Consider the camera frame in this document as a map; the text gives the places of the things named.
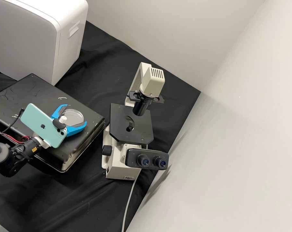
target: white cable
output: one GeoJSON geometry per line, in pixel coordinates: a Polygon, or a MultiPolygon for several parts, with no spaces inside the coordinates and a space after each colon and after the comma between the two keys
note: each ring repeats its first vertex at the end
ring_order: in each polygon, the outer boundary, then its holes
{"type": "Polygon", "coordinates": [[[138,176],[137,176],[136,179],[134,180],[134,183],[133,183],[133,186],[132,186],[132,188],[131,188],[130,195],[129,195],[129,199],[127,200],[127,203],[126,203],[126,210],[124,211],[124,216],[123,216],[123,222],[122,222],[122,230],[121,230],[121,232],[124,232],[124,225],[125,225],[125,223],[126,223],[126,213],[127,213],[127,208],[129,208],[130,199],[131,199],[131,196],[132,196],[133,189],[134,189],[134,186],[135,186],[135,183],[136,183],[137,178],[138,178],[138,176]]]}

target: black fabric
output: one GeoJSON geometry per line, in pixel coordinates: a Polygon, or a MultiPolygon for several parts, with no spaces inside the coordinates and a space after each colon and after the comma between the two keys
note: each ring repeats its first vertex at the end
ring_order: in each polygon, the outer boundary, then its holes
{"type": "MultiPolygon", "coordinates": [[[[160,68],[87,22],[80,57],[56,86],[109,121],[110,103],[124,104],[140,62],[160,68]]],[[[166,70],[164,74],[165,103],[148,108],[154,132],[149,148],[168,152],[200,92],[166,70]]],[[[3,77],[0,82],[2,88],[13,81],[3,77]]],[[[67,173],[55,174],[35,161],[13,178],[0,175],[0,223],[9,231],[121,231],[133,182],[106,179],[101,154],[102,134],[67,173]]],[[[126,227],[155,174],[141,171],[126,227]]]]}

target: white mini fridge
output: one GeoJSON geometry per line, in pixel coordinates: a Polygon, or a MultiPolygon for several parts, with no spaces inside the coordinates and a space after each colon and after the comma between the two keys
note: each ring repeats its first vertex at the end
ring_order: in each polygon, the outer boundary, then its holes
{"type": "Polygon", "coordinates": [[[78,59],[86,0],[0,0],[0,72],[55,85],[78,59]]]}

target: teal iphone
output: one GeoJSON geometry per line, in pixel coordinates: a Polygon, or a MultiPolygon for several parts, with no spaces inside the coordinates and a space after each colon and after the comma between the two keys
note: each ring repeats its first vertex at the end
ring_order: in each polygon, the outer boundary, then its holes
{"type": "Polygon", "coordinates": [[[54,148],[59,147],[67,135],[66,128],[62,130],[56,128],[52,123],[53,119],[32,103],[27,105],[20,119],[54,148]]]}

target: black box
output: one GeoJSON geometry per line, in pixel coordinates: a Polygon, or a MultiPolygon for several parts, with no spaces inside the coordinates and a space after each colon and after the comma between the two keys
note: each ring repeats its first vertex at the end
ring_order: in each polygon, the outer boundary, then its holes
{"type": "MultiPolygon", "coordinates": [[[[105,127],[103,116],[36,75],[30,74],[0,92],[0,131],[8,127],[20,109],[25,109],[29,103],[33,103],[49,116],[60,105],[69,104],[68,108],[80,111],[87,121],[82,132],[65,138],[58,148],[48,148],[35,155],[59,172],[66,172],[105,127]]],[[[33,135],[33,131],[20,120],[7,133],[17,139],[33,135]]]]}

